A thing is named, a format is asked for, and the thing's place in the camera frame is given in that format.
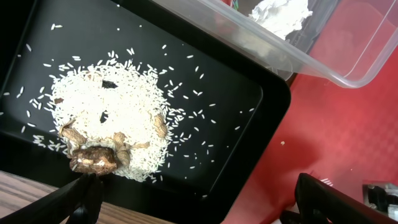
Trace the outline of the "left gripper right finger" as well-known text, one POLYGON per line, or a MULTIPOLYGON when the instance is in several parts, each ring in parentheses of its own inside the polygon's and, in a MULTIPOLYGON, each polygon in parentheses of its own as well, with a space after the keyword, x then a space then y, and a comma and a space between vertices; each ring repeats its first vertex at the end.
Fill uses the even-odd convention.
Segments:
POLYGON ((301 173, 295 186, 297 212, 284 210, 282 224, 311 223, 390 223, 391 210, 397 212, 397 188, 387 185, 363 185, 364 203, 334 189, 313 176, 301 173))

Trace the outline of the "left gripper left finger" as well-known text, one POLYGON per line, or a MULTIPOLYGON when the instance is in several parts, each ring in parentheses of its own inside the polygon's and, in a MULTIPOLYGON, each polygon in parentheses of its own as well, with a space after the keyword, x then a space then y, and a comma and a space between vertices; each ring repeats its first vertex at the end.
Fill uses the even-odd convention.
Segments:
POLYGON ((103 203, 103 183, 95 174, 79 179, 1 218, 2 224, 96 223, 103 203))

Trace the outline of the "rice and food scraps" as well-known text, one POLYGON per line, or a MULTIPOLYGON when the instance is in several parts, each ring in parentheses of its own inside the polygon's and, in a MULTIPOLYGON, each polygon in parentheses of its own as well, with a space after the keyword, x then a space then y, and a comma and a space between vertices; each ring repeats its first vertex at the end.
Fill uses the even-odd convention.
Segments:
POLYGON ((22 36, 3 84, 1 159, 38 173, 66 173, 58 129, 73 123, 88 142, 121 132, 154 142, 144 121, 163 114, 165 157, 132 157, 144 174, 208 188, 248 126, 259 84, 151 25, 88 30, 83 24, 32 26, 22 36))

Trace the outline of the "red snack wrapper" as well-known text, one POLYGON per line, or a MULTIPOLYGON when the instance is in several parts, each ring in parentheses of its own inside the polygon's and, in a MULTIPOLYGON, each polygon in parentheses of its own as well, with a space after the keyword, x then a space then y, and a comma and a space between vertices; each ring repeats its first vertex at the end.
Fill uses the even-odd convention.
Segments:
POLYGON ((224 2, 225 4, 227 4, 228 6, 230 6, 231 8, 233 8, 236 11, 239 9, 238 0, 221 0, 221 1, 224 2))

